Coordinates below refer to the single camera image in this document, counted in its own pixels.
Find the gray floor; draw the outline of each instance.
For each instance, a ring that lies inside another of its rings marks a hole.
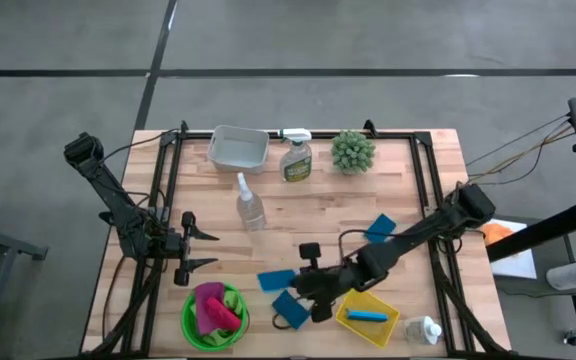
[[[166,3],[0,0],[0,69],[147,68]],[[576,0],[182,0],[163,67],[576,68]],[[51,247],[45,262],[15,267],[0,358],[77,352],[108,228],[63,146],[82,131],[106,149],[129,142],[145,83],[0,78],[0,231]],[[576,77],[160,79],[146,128],[181,119],[195,129],[346,128],[370,118],[382,128],[456,128],[469,160],[565,113],[573,96]],[[576,203],[572,144],[546,148],[525,180],[488,187],[498,212],[539,218]],[[120,176],[124,163],[121,154],[110,167]],[[515,350],[576,359],[560,343],[574,325],[569,299],[501,301]]]

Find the artificial plant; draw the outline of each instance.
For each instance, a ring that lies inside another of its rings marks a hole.
[[[332,162],[344,174],[360,174],[373,165],[375,145],[362,133],[342,130],[332,139]]]

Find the yellow basket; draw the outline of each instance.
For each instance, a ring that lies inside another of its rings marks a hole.
[[[388,315],[388,321],[380,323],[348,320],[346,309],[383,313]],[[337,310],[336,319],[338,323],[347,327],[355,334],[383,348],[388,345],[390,335],[392,335],[392,331],[395,329],[395,324],[397,324],[397,320],[399,319],[399,311],[367,291],[358,292],[352,289],[344,298],[344,302],[339,307],[339,310]]]

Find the small white bottle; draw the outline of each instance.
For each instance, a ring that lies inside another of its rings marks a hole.
[[[557,290],[576,288],[576,262],[548,270],[546,280]]]
[[[419,316],[404,321],[406,340],[413,343],[435,345],[441,335],[441,326],[430,316]]]
[[[250,191],[243,173],[237,174],[239,181],[239,196],[237,197],[237,212],[246,230],[262,230],[266,226],[264,205],[259,195]]]
[[[306,129],[281,129],[277,132],[282,140],[290,140],[290,151],[281,158],[279,171],[284,181],[295,182],[307,178],[312,171],[312,150],[306,141],[312,134]]]

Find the wooden tabletop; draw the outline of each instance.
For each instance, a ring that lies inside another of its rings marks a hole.
[[[467,180],[457,132],[430,132],[441,184],[447,194],[454,189],[456,181]],[[133,141],[157,134],[158,131],[137,131]],[[268,222],[266,230],[247,233],[235,207],[238,195],[236,174],[215,170],[206,158],[207,140],[184,141],[171,226],[181,231],[182,212],[193,211],[199,228],[221,240],[191,240],[190,257],[216,257],[219,261],[191,274],[187,288],[173,284],[174,270],[179,262],[169,262],[161,279],[150,356],[445,355],[443,342],[435,346],[414,345],[403,337],[403,321],[407,318],[428,315],[440,321],[428,247],[425,245],[404,255],[390,270],[388,278],[370,290],[401,313],[386,348],[380,349],[370,344],[334,319],[319,324],[308,321],[297,331],[273,328],[271,319],[274,312],[270,304],[278,293],[263,293],[256,274],[305,266],[306,262],[299,257],[298,245],[306,242],[321,244],[321,266],[335,265],[339,262],[338,234],[350,228],[367,228],[381,213],[397,223],[397,232],[421,219],[408,141],[376,140],[374,167],[366,174],[355,176],[342,175],[333,168],[329,140],[313,140],[309,144],[312,147],[313,171],[304,181],[284,183],[281,180],[279,160],[289,146],[275,140],[271,140],[265,171],[260,175],[246,175],[250,188],[263,199]],[[132,148],[123,181],[126,190],[150,191],[157,150],[158,141]],[[423,160],[426,158],[423,147],[420,147],[420,151]],[[422,162],[427,188],[431,189],[426,163]],[[429,196],[433,204],[434,198],[431,194]],[[134,200],[139,200],[139,196],[135,196]],[[344,238],[344,250],[348,253],[365,243],[366,240],[360,235],[351,234]],[[107,246],[82,350],[90,350],[101,342],[103,304],[113,272],[122,256],[116,232],[111,232]],[[463,237],[458,261],[468,306],[495,340],[510,349],[497,290],[480,235],[468,234]],[[119,272],[109,303],[106,331],[117,322],[128,304],[135,264],[128,259]],[[227,282],[237,287],[243,293],[250,311],[248,332],[234,346],[220,353],[202,353],[194,349],[185,340],[180,328],[180,310],[186,297],[195,286],[210,281]],[[341,302],[342,299],[338,299],[333,311]],[[451,316],[453,331],[459,339],[459,323],[454,308]],[[138,322],[142,320],[143,313],[138,316]],[[138,344],[141,326],[137,326],[135,339],[133,343]]]

